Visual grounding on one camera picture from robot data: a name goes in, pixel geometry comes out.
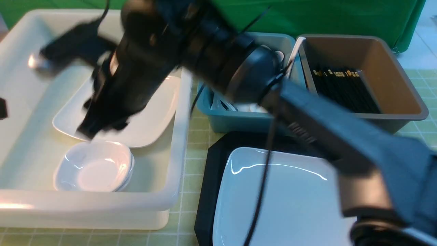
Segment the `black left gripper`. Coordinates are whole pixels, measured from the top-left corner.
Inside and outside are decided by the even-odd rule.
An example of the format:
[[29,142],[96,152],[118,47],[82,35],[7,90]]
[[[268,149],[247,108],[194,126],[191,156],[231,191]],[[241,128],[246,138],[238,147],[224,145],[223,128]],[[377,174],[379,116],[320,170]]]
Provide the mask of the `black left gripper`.
[[0,98],[0,120],[8,118],[8,107],[5,99]]

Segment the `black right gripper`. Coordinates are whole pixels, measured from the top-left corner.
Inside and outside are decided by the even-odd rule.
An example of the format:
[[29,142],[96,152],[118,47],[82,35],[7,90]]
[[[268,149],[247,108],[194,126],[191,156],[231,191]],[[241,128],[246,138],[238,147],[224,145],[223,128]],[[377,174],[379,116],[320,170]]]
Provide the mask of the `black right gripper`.
[[78,23],[40,50],[54,69],[77,58],[94,68],[93,93],[83,104],[79,135],[92,140],[100,132],[122,131],[129,118],[144,110],[180,63],[175,20],[186,8],[187,3],[171,0],[128,0],[121,10],[119,44],[98,34],[106,7],[100,17]]

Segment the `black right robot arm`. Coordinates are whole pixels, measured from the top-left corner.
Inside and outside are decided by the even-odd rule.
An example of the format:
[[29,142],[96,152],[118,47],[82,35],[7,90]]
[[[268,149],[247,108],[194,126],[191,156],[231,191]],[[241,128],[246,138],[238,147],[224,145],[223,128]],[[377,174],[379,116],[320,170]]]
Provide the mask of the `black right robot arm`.
[[277,123],[336,170],[355,246],[436,245],[436,153],[391,135],[344,108],[286,81],[275,52],[237,31],[209,0],[128,0],[118,45],[98,36],[101,17],[53,39],[29,66],[54,70],[80,58],[94,67],[94,93],[77,131],[92,140],[123,130],[177,67],[234,103],[256,103],[273,116],[264,173],[244,245],[251,243],[266,188]]

